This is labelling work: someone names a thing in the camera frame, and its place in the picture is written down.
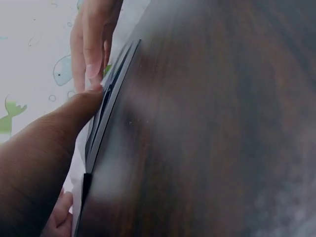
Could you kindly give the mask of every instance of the hand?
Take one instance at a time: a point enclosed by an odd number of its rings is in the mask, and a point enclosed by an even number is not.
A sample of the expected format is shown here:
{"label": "hand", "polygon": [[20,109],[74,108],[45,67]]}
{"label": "hand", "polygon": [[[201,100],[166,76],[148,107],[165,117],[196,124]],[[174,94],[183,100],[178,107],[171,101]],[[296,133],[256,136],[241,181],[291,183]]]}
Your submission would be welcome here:
{"label": "hand", "polygon": [[73,216],[69,213],[69,209],[72,205],[72,193],[64,193],[62,189],[40,237],[70,237]]}
{"label": "hand", "polygon": [[85,76],[100,83],[108,65],[112,36],[123,0],[84,0],[70,36],[72,71],[77,92]]}
{"label": "hand", "polygon": [[99,109],[102,95],[101,85],[79,93],[0,145],[1,236],[40,236],[69,171],[77,135]]}

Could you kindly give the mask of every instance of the wooden board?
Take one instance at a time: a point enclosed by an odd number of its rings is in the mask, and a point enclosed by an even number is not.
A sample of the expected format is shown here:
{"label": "wooden board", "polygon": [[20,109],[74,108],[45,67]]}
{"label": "wooden board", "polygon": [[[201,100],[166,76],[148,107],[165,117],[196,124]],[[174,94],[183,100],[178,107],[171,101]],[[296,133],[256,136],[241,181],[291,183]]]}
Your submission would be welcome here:
{"label": "wooden board", "polygon": [[315,9],[152,0],[79,236],[314,236]]}

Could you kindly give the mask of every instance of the wooden surface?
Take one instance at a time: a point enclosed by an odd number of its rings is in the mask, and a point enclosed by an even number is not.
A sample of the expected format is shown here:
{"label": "wooden surface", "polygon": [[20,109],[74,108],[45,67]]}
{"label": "wooden surface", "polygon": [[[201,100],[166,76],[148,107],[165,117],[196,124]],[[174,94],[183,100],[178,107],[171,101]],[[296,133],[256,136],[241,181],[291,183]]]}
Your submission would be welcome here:
{"label": "wooden surface", "polygon": [[315,9],[152,0],[80,236],[316,236]]}

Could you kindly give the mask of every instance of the fingernail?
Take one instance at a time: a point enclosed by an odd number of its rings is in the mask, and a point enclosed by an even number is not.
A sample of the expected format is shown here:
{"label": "fingernail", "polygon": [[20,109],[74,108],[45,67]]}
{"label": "fingernail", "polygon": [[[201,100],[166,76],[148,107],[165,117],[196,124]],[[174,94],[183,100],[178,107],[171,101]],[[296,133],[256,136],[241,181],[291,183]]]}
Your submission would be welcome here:
{"label": "fingernail", "polygon": [[89,79],[95,78],[100,71],[100,68],[95,64],[88,64],[85,69],[85,76]]}
{"label": "fingernail", "polygon": [[103,87],[101,86],[101,84],[99,83],[93,83],[89,88],[88,91],[101,91],[103,89]]}

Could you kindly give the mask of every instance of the blue cartoon fish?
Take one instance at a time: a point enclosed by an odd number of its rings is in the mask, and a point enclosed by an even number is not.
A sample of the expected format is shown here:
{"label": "blue cartoon fish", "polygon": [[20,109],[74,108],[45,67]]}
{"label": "blue cartoon fish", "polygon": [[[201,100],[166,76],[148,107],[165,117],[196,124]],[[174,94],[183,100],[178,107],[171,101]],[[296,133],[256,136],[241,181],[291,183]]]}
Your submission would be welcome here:
{"label": "blue cartoon fish", "polygon": [[63,86],[73,78],[70,55],[63,57],[56,63],[53,74],[59,86]]}

